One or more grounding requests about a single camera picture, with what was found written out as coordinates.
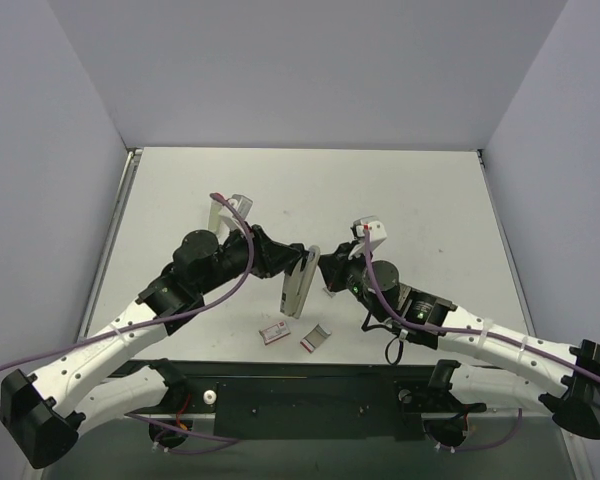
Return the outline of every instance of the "gray wall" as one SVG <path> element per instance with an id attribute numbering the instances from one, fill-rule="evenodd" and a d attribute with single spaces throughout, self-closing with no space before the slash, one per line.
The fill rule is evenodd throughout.
<path id="1" fill-rule="evenodd" d="M 486 145 L 565 0 L 50 0 L 127 145 Z"/>
<path id="2" fill-rule="evenodd" d="M 600 0 L 567 3 L 485 156 L 538 332 L 600 341 Z"/>
<path id="3" fill-rule="evenodd" d="M 48 4 L 0 1 L 0 363 L 73 339 L 125 156 Z"/>

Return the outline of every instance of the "purple cable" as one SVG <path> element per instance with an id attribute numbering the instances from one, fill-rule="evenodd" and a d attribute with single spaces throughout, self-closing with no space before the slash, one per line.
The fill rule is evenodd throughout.
<path id="1" fill-rule="evenodd" d="M 158 435 L 156 435 L 156 438 L 153 441 L 159 442 L 165 433 L 166 433 L 166 430 L 163 430 Z M 217 452 L 219 450 L 224 450 L 225 448 L 233 447 L 236 443 L 238 443 L 238 440 L 236 440 L 234 442 L 226 442 L 221 445 L 216 445 L 215 447 L 203 448 L 200 450 L 184 450 L 181 448 L 167 448 L 165 453 L 172 453 L 173 455 L 204 455 L 205 453 L 213 453 L 213 452 Z"/>
<path id="2" fill-rule="evenodd" d="M 511 440 L 513 437 L 515 437 L 516 434 L 518 433 L 518 431 L 520 431 L 521 426 L 522 426 L 522 409 L 519 408 L 518 409 L 518 419 L 516 420 L 516 424 L 513 426 L 513 428 L 511 429 L 511 431 L 509 433 L 507 433 L 504 437 L 502 437 L 498 441 L 495 441 L 492 443 L 487 443 L 485 445 L 469 445 L 466 447 L 458 447 L 458 448 L 454 447 L 453 449 L 446 445 L 442 445 L 440 442 L 438 442 L 438 444 L 440 445 L 440 448 L 442 448 L 444 450 L 448 450 L 448 451 L 453 450 L 453 452 L 455 452 L 455 453 L 480 452 L 482 450 L 490 450 L 492 448 L 496 448 L 501 445 L 504 445 L 509 440 Z M 428 431 L 427 431 L 427 435 L 429 435 L 429 438 L 431 438 L 434 442 L 437 442 L 437 440 L 435 438 L 433 438 Z"/>
<path id="3" fill-rule="evenodd" d="M 70 345 L 68 347 L 58 348 L 57 350 L 51 350 L 51 351 L 45 352 L 45 353 L 38 353 L 36 355 L 31 355 L 28 357 L 20 358 L 18 360 L 14 360 L 12 362 L 5 363 L 3 365 L 0 365 L 0 372 L 10 369 L 10 368 L 13 368 L 13 367 L 23 365 L 25 363 L 35 362 L 36 360 L 42 360 L 43 358 L 63 355 L 65 353 L 71 352 L 78 348 L 86 347 L 87 345 L 92 345 L 94 343 L 100 342 L 107 338 L 115 337 L 121 333 L 127 333 L 127 332 L 131 332 L 133 330 L 138 330 L 140 328 L 151 327 L 153 325 L 161 325 L 163 323 L 172 322 L 172 321 L 176 321 L 176 320 L 189 319 L 195 315 L 198 315 L 199 313 L 206 312 L 207 310 L 211 310 L 212 308 L 220 305 L 222 302 L 227 300 L 234 293 L 236 293 L 242 287 L 244 282 L 247 281 L 247 278 L 249 277 L 249 274 L 251 273 L 251 268 L 253 267 L 253 261 L 255 258 L 255 247 L 253 245 L 253 238 L 251 238 L 251 234 L 250 234 L 251 229 L 249 228 L 249 225 L 247 225 L 247 222 L 236 211 L 236 209 L 233 208 L 233 206 L 227 200 L 225 200 L 222 195 L 220 195 L 219 193 L 212 193 L 209 196 L 213 200 L 215 200 L 215 201 L 221 203 L 222 205 L 224 205 L 225 207 L 227 207 L 227 209 L 233 214 L 233 216 L 236 218 L 236 220 L 238 220 L 238 223 L 240 224 L 240 227 L 242 228 L 242 231 L 244 232 L 244 237 L 247 240 L 247 248 L 249 251 L 249 260 L 247 261 L 247 267 L 244 271 L 244 274 L 240 277 L 240 279 L 233 286 L 233 288 L 231 288 L 231 290 L 229 290 L 227 293 L 222 295 L 217 300 L 214 300 L 213 302 L 209 303 L 208 305 L 204 305 L 204 306 L 202 306 L 200 308 L 196 308 L 194 310 L 189 310 L 188 312 L 179 313 L 177 315 L 172 315 L 170 317 L 156 318 L 154 320 L 139 323 L 139 324 L 132 325 L 129 327 L 123 327 L 123 328 L 118 329 L 118 331 L 111 331 L 111 332 L 103 333 L 102 335 L 90 337 L 90 338 L 82 340 L 79 343 Z"/>
<path id="4" fill-rule="evenodd" d="M 372 262 L 371 262 L 371 241 L 370 241 L 370 233 L 369 233 L 369 230 L 367 230 L 367 229 L 365 229 L 365 231 L 364 231 L 364 243 L 365 243 L 364 259 L 365 259 L 365 263 L 367 266 L 367 271 L 369 272 L 369 280 L 371 280 L 371 285 L 373 286 L 373 289 L 376 292 L 376 297 L 380 301 L 380 304 L 386 310 L 386 312 L 389 314 L 389 316 L 391 316 L 391 318 L 393 318 L 395 321 L 397 321 L 404 327 L 410 328 L 412 330 L 420 330 L 420 331 L 425 331 L 425 332 L 438 332 L 438 333 L 460 333 L 460 334 L 466 334 L 466 335 L 482 334 L 482 330 L 474 330 L 472 328 L 438 327 L 437 325 L 420 325 L 418 323 L 409 322 L 409 321 L 405 320 L 404 318 L 400 317 L 396 312 L 394 312 L 393 308 L 391 308 L 391 306 L 389 305 L 387 300 L 384 298 L 384 295 L 382 294 L 382 290 L 380 289 L 380 285 L 378 285 L 378 280 L 376 279 L 376 275 L 375 275 L 375 272 L 373 271 L 373 266 L 372 266 Z M 542 351 L 538 348 L 532 347 L 530 345 L 523 346 L 523 344 L 521 342 L 519 342 L 518 340 L 514 340 L 513 338 L 506 337 L 499 333 L 487 332 L 487 336 L 491 337 L 491 338 L 495 338 L 496 340 L 500 340 L 501 342 L 508 343 L 510 345 L 514 345 L 515 347 L 518 347 L 518 348 L 524 348 L 525 350 L 528 350 L 529 352 L 535 353 L 536 355 L 539 355 L 543 358 L 546 358 L 548 360 L 556 362 L 556 363 L 558 363 L 564 367 L 567 367 L 581 375 L 584 375 L 585 377 L 587 377 L 591 380 L 594 380 L 595 382 L 598 382 L 600 384 L 600 377 L 598 375 L 596 375 L 595 373 L 591 373 L 589 370 L 585 370 L 584 368 L 579 367 L 578 365 L 569 363 L 560 357 L 552 355 L 551 353 L 544 352 L 544 351 Z"/>
<path id="5" fill-rule="evenodd" d="M 238 443 L 237 438 L 218 437 L 216 435 L 207 435 L 206 433 L 191 432 L 189 430 L 183 430 L 174 425 L 169 425 L 168 423 L 160 422 L 159 420 L 154 420 L 153 418 L 143 417 L 142 415 L 137 415 L 135 413 L 127 413 L 125 416 L 133 418 L 134 420 L 140 420 L 141 422 L 145 422 L 150 425 L 155 425 L 156 427 L 160 427 L 164 430 L 171 430 L 172 432 L 176 432 L 181 435 L 186 435 L 188 437 L 202 438 L 203 440 L 213 440 L 215 442 L 224 442 L 231 444 Z"/>

